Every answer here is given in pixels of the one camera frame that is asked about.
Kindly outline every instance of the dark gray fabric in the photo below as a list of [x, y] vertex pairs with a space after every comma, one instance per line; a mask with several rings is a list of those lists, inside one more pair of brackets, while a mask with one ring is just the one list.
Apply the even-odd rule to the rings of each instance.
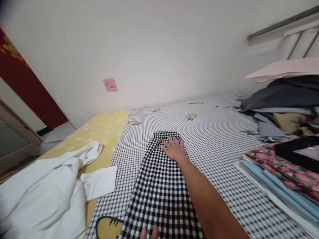
[[308, 87], [311, 89], [319, 90], [319, 76], [318, 75], [305, 75], [281, 78], [281, 80], [287, 84], [292, 84], [296, 86]]
[[319, 106], [319, 81], [316, 80], [319, 76], [311, 80], [306, 78], [305, 82], [302, 82], [303, 77], [305, 76], [277, 79], [271, 82], [266, 88], [242, 101], [242, 112], [270, 107]]

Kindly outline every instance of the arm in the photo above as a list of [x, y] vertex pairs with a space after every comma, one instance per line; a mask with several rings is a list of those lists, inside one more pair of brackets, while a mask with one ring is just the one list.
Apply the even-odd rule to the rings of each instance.
[[179, 146], [170, 137], [168, 139], [170, 145], [162, 141], [167, 148], [162, 146], [161, 149], [177, 162], [206, 238], [249, 239], [218, 191], [186, 157], [183, 140]]

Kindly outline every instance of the black and white gingham fabric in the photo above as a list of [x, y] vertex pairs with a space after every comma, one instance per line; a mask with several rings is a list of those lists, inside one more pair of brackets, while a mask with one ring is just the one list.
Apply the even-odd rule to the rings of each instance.
[[256, 120], [233, 108], [235, 99], [212, 95], [130, 110], [131, 124], [125, 125], [111, 161], [118, 166], [115, 191], [98, 199], [85, 238], [96, 238], [101, 216], [124, 219], [147, 145], [158, 131], [179, 133], [192, 163], [251, 238], [310, 238], [234, 166], [244, 152], [263, 145], [251, 134], [258, 131]]
[[139, 238], [143, 227], [150, 234], [159, 227], [159, 238], [203, 238], [182, 173], [161, 150], [161, 140], [181, 138], [173, 131], [154, 133], [137, 176], [120, 238]]

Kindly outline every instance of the pink floral print fabric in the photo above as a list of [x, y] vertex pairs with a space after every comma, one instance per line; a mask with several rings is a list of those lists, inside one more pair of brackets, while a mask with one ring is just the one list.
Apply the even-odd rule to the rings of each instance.
[[287, 188], [300, 191], [319, 201], [319, 174], [277, 156], [273, 149], [276, 144], [268, 144], [245, 154], [281, 179]]

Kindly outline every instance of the glass door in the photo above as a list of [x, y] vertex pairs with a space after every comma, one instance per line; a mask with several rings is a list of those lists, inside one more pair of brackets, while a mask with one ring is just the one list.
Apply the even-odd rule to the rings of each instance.
[[42, 140], [0, 100], [0, 174], [31, 155], [40, 154]]
[[30, 142], [0, 119], [0, 157], [11, 153]]

